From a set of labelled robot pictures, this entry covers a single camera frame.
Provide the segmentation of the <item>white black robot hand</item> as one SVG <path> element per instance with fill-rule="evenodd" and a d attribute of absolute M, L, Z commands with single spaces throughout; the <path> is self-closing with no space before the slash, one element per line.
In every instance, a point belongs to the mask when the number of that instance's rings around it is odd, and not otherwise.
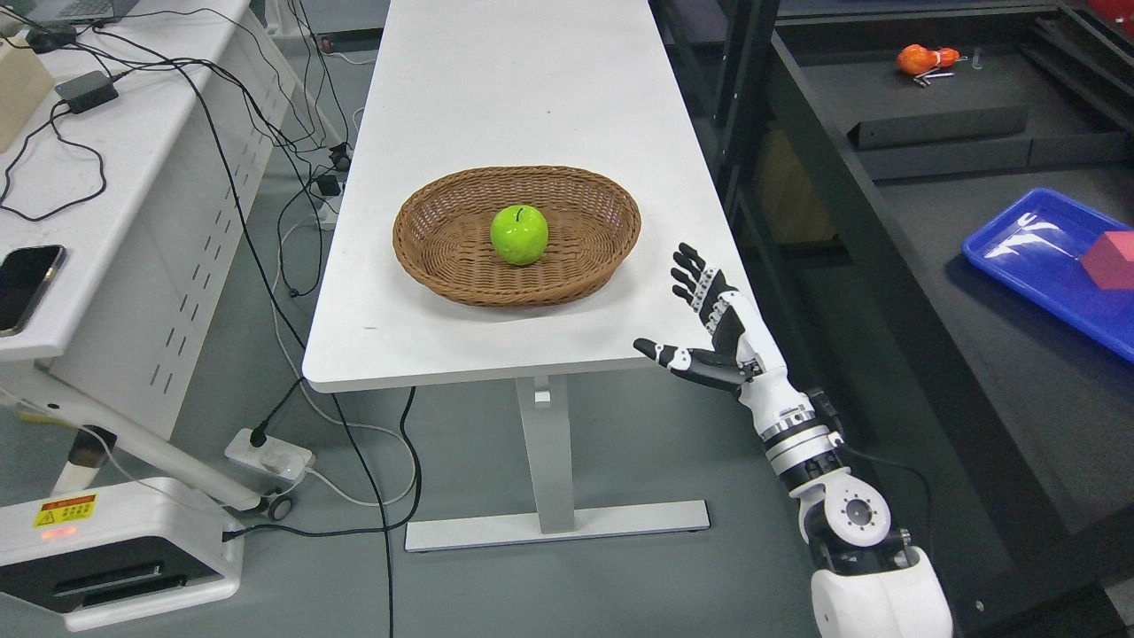
<path fill-rule="evenodd" d="M 636 351 L 672 375 L 708 388 L 733 392 L 748 405 L 758 420 L 775 420 L 790 405 L 797 390 L 788 380 L 781 349 L 755 303 L 728 283 L 720 266 L 702 260 L 694 247 L 680 243 L 672 252 L 676 280 L 672 295 L 686 301 L 711 338 L 709 350 L 659 344 L 648 338 L 634 341 Z"/>

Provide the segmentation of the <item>white robot base unit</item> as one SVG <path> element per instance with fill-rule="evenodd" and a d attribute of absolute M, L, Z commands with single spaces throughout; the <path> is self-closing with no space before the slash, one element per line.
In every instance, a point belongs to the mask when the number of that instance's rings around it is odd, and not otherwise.
<path fill-rule="evenodd" d="M 5 596 L 60 615 L 71 631 L 231 597 L 237 521 L 174 478 L 121 482 L 5 507 Z"/>

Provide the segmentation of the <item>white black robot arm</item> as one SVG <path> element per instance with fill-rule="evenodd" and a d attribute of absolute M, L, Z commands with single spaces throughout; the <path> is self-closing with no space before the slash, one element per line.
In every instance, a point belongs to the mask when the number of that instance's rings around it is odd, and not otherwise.
<path fill-rule="evenodd" d="M 819 420 L 786 371 L 741 388 L 765 459 L 799 507 L 815 573 L 812 610 L 823 637 L 951 637 L 953 616 L 923 548 L 894 522 L 886 497 L 850 473 L 840 436 Z"/>

